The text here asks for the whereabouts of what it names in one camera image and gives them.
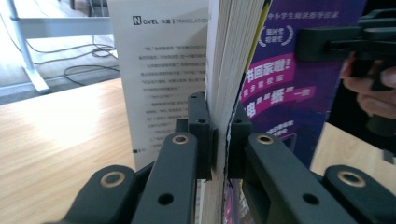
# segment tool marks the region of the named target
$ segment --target wooden floor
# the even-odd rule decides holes
[[[70,8],[69,0],[15,0],[15,5],[20,18],[37,17],[87,17],[89,5],[86,0],[76,0],[76,9]],[[0,88],[16,84],[29,83],[29,78],[25,75],[22,66],[23,60],[20,52],[10,40],[7,30],[11,37],[16,40],[11,26],[11,20],[7,14],[5,1],[0,1],[0,13],[5,25],[0,21]],[[28,41],[35,49],[42,51],[66,49],[75,46],[92,44],[92,36],[73,36],[61,38],[31,39]],[[112,35],[97,35],[94,38],[95,44],[107,44],[114,46]],[[30,49],[32,61],[43,63],[55,59],[65,59],[90,52],[96,48],[89,46],[86,48],[64,50],[57,53],[38,53]],[[117,65],[117,59],[108,56],[105,58],[93,57],[91,54],[75,60],[60,61],[56,63],[45,63],[37,65],[36,69],[43,78],[61,77],[64,69],[75,65],[94,65],[102,66]]]

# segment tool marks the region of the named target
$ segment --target mounting hole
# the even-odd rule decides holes
[[[125,180],[125,173],[121,171],[113,171],[105,174],[100,179],[102,187],[110,189],[120,185]]]
[[[271,145],[274,143],[274,139],[268,135],[265,134],[261,134],[259,136],[257,136],[257,141],[261,144],[265,144],[265,145]]]
[[[172,142],[175,144],[183,145],[189,142],[189,138],[186,135],[176,135],[172,138]]]
[[[366,181],[359,175],[350,171],[340,171],[337,173],[338,178],[349,186],[362,188],[366,186]]]
[[[161,205],[168,205],[170,203],[172,203],[174,200],[173,195],[170,193],[165,193],[162,194],[159,198],[158,198],[158,203]]]
[[[313,205],[319,204],[319,199],[313,194],[306,193],[303,195],[303,199],[306,203],[310,203]]]

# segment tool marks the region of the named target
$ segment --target desk leg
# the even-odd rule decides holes
[[[32,58],[30,57],[29,49],[27,48],[26,45],[26,39],[23,36],[23,33],[21,32],[21,27],[19,24],[20,18],[18,17],[17,14],[17,9],[15,8],[15,4],[13,0],[7,0],[7,5],[8,5],[8,10],[10,13],[10,18],[12,20],[12,25],[14,27],[15,34],[18,38],[18,42],[20,44],[20,49],[21,53],[23,56],[23,60],[25,62],[25,71],[27,73],[27,76],[30,78],[32,81],[33,85],[35,86],[35,89],[42,93],[49,93],[50,88],[48,87],[47,83],[44,81],[44,79],[40,76],[40,74],[37,72],[35,69],[35,66],[32,63]]]
[[[72,8],[73,10],[76,9],[75,8],[75,0],[70,0],[70,8]]]

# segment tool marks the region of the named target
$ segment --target book pages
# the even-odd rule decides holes
[[[205,89],[207,0],[111,0],[135,165],[153,162]]]
[[[263,3],[264,0],[213,0],[209,5],[205,91],[219,139],[213,180],[202,185],[201,223],[223,222],[227,130]]]

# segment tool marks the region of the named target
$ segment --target novel logo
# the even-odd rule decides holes
[[[134,25],[141,25],[142,24],[142,17],[141,16],[132,16],[134,20]]]

